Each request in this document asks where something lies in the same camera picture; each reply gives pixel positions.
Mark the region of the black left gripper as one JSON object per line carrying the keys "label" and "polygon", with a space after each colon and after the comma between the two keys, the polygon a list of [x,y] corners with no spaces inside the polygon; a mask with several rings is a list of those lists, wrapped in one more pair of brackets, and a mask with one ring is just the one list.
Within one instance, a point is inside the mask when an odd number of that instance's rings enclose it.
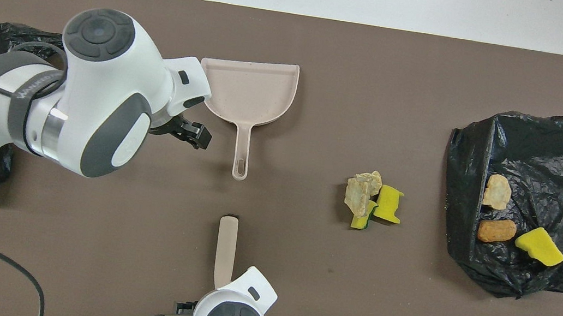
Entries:
{"label": "black left gripper", "polygon": [[151,129],[151,134],[154,135],[164,135],[170,134],[178,139],[185,139],[184,132],[188,132],[189,135],[197,135],[189,138],[189,143],[196,150],[204,149],[206,150],[211,142],[212,137],[207,134],[207,129],[203,124],[198,122],[189,122],[182,115],[177,115],[171,117],[165,124],[153,127]]}

